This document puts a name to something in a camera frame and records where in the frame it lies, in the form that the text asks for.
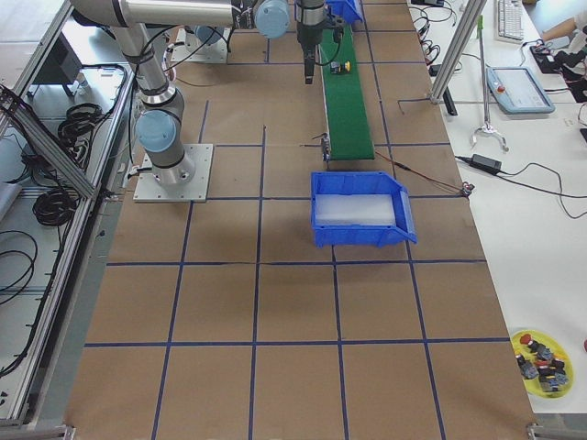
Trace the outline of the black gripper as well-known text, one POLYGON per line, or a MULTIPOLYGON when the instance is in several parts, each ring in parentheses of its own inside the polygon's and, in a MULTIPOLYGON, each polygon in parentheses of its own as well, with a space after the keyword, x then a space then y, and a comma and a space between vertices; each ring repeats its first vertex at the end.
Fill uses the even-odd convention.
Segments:
POLYGON ((304 52, 305 84, 312 84, 316 65, 316 46, 322 41, 325 23, 324 0, 294 2, 297 40, 304 52))

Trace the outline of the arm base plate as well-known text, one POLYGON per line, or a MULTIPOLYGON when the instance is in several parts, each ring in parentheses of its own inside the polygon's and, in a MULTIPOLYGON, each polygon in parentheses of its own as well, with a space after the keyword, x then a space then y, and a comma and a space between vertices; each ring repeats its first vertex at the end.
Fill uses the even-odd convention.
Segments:
POLYGON ((229 28, 182 27, 172 44, 171 65, 181 60, 198 63, 225 63, 229 28))
POLYGON ((184 144, 183 160, 169 169, 158 168, 145 154, 133 199, 138 203, 205 203, 213 161, 212 144, 184 144))

